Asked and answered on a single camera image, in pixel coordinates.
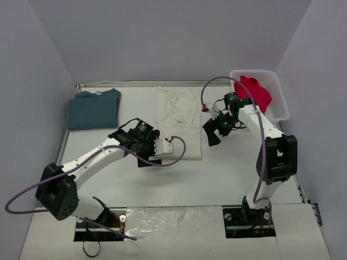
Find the white t shirt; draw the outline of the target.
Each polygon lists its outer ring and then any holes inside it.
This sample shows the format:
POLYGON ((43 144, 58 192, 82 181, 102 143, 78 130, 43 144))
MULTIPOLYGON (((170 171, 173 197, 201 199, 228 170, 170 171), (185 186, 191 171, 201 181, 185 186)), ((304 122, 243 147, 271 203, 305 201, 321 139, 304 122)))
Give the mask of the white t shirt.
POLYGON ((161 138, 180 137, 186 144, 183 160, 202 159, 200 89, 158 87, 155 122, 161 138))

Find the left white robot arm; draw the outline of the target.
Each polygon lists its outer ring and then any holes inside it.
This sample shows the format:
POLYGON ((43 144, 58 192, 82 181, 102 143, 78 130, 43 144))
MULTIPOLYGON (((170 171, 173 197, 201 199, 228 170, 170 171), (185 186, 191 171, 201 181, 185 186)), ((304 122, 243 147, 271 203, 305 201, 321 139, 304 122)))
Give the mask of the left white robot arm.
POLYGON ((96 226, 109 220, 107 206, 98 198, 78 194, 82 185, 109 164, 124 159, 133 152, 145 165, 152 162, 155 140, 160 131, 140 120, 128 131, 118 129, 96 148, 61 166, 51 163, 44 168, 42 184, 36 190, 36 199, 57 219, 69 216, 88 218, 96 226))

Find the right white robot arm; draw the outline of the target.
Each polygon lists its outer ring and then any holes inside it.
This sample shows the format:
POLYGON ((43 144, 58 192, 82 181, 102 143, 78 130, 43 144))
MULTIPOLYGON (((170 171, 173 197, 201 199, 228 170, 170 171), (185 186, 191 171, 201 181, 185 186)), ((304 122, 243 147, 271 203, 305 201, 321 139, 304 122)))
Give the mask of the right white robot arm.
POLYGON ((294 135, 278 130, 251 98, 240 99, 231 92, 224 96, 223 102, 227 112, 211 112, 211 118, 203 125, 208 145, 220 144, 218 135, 228 136, 237 123, 245 125, 261 142, 256 161, 259 180, 243 198, 240 211, 241 219, 252 224, 259 219, 260 210, 269 207, 278 187, 297 173, 298 142, 294 135))

